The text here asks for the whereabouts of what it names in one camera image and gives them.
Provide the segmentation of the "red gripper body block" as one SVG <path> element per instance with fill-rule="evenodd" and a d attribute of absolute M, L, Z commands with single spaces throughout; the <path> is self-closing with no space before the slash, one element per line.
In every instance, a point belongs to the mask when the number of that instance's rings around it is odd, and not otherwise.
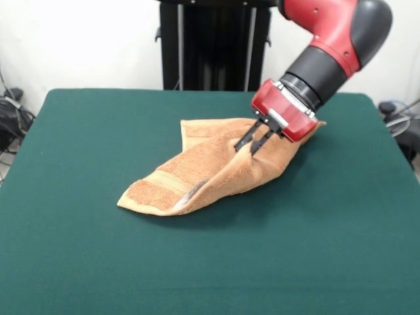
<path fill-rule="evenodd" d="M 266 80 L 251 101 L 257 120 L 251 131 L 266 125 L 271 133 L 298 142 L 318 125 L 315 113 L 280 81 Z"/>

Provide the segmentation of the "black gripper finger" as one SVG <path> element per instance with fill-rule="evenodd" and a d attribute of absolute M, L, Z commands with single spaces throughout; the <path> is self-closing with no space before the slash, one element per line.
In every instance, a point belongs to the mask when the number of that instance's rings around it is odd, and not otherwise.
<path fill-rule="evenodd" d="M 235 150 L 241 150 L 246 144 L 250 144 L 250 150 L 259 150 L 263 145 L 263 136 L 255 138 L 256 132 L 263 122 L 258 119 L 256 122 L 245 132 L 245 134 L 234 145 Z"/>
<path fill-rule="evenodd" d="M 257 135 L 257 132 L 254 132 L 251 137 L 251 154 L 256 154 L 273 134 L 274 131 L 269 129 L 261 138 L 256 139 L 255 136 Z"/>

